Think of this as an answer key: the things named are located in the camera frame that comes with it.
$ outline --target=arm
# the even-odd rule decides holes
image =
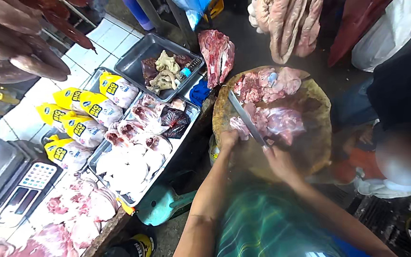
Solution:
[[[371,256],[396,256],[361,222],[306,183],[296,171],[289,153],[283,152],[277,147],[264,149],[264,153],[277,177],[286,182],[343,240]]]
[[[215,228],[225,200],[229,157],[237,139],[237,130],[221,134],[220,154],[195,195],[174,257],[212,256]]]

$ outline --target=knife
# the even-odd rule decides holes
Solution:
[[[248,113],[242,108],[242,106],[239,103],[239,100],[237,100],[236,95],[234,95],[234,92],[232,92],[231,89],[229,90],[228,99],[231,102],[234,109],[236,109],[237,113],[240,116],[240,119],[242,119],[245,126],[247,126],[248,131],[250,132],[252,137],[256,140],[256,142],[258,142],[261,146],[267,146],[266,141],[263,139],[261,134],[258,132],[258,130],[256,129],[256,126],[252,122],[252,119],[250,118]]]

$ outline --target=blue towel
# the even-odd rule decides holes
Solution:
[[[207,80],[201,79],[198,84],[190,90],[190,100],[197,106],[202,107],[202,102],[204,102],[209,93],[210,89],[207,88]]]

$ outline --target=scale keypad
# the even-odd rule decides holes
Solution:
[[[19,185],[42,190],[45,188],[47,183],[49,183],[56,171],[57,168],[53,165],[36,162],[25,174]]]

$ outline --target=packaged chicken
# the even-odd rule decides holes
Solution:
[[[122,108],[109,98],[86,90],[80,95],[80,107],[106,128],[123,116]]]
[[[126,79],[104,71],[99,77],[99,91],[121,108],[129,108],[139,89]]]
[[[74,139],[59,139],[57,135],[49,139],[53,141],[44,146],[47,157],[64,170],[79,171],[93,154],[92,149],[84,147]]]
[[[69,111],[60,120],[68,136],[85,147],[95,148],[104,140],[107,129],[89,116]]]
[[[86,112],[80,107],[80,95],[83,90],[69,87],[61,91],[53,93],[55,102],[61,108],[73,110],[78,114],[85,115]]]
[[[43,122],[57,128],[60,132],[66,132],[60,118],[68,112],[68,110],[61,108],[53,103],[44,102],[40,106],[36,106],[36,110],[41,116]]]

